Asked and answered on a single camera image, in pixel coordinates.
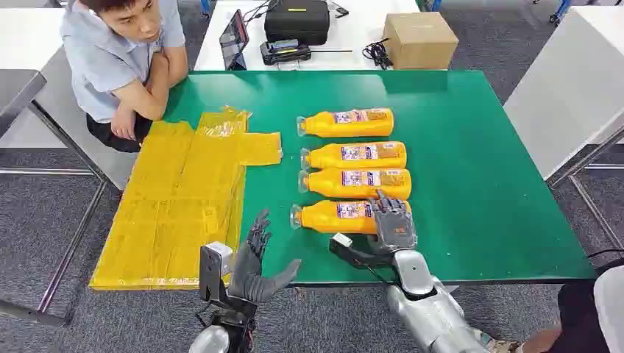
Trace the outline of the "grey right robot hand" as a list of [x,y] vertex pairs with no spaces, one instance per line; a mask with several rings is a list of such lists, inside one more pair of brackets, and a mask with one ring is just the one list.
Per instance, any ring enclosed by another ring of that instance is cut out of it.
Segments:
[[376,192],[377,198],[369,200],[376,229],[376,236],[368,240],[371,250],[374,254],[414,250],[417,236],[408,203],[385,195],[381,189]]

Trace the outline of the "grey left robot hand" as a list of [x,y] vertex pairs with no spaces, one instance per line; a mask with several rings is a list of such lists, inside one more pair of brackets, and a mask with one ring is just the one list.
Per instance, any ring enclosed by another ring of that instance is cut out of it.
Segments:
[[269,210],[264,209],[257,214],[247,233],[247,239],[238,249],[227,290],[230,296],[254,304],[264,303],[297,277],[301,259],[292,260],[285,269],[272,277],[262,275],[263,257],[272,236],[267,230],[269,225]]

